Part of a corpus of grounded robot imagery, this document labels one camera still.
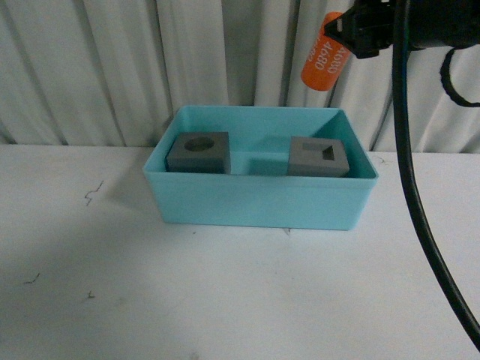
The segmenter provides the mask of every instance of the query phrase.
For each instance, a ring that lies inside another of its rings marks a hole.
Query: orange tag
[[[301,79],[311,89],[326,92],[337,81],[350,51],[341,43],[325,36],[325,25],[337,19],[342,13],[327,13],[315,44],[308,54],[301,72]]]

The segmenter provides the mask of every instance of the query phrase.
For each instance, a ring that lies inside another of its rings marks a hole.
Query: black cable
[[[456,49],[451,49],[445,55],[443,60],[442,67],[440,68],[440,80],[443,85],[443,89],[447,95],[461,107],[480,107],[480,103],[470,103],[468,100],[463,98],[460,94],[457,93],[457,90],[453,87],[452,79],[450,78],[450,63],[452,62],[453,54],[455,54]]]
[[[409,51],[410,0],[397,0],[393,34],[393,104],[398,168],[413,226],[435,277],[452,310],[480,352],[480,326],[457,288],[428,225],[413,172],[408,125],[407,57]]]

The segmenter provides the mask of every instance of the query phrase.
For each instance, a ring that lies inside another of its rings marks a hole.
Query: white tabletop
[[[370,154],[378,184],[342,232],[164,223],[150,152],[0,145],[0,359],[480,359],[416,239],[395,154]],[[480,155],[415,164],[480,317]]]

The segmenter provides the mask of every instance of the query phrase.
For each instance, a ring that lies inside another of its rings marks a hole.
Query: gray block
[[[343,177],[349,171],[347,154],[340,140],[292,136],[288,176]]]
[[[166,156],[173,173],[230,173],[228,133],[180,133]]]

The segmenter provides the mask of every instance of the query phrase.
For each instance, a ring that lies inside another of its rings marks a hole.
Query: gray block with triangular hole
[[[349,171],[345,147],[339,139],[292,136],[288,176],[343,177]]]
[[[172,173],[230,173],[230,144],[226,132],[180,133],[166,156]]]

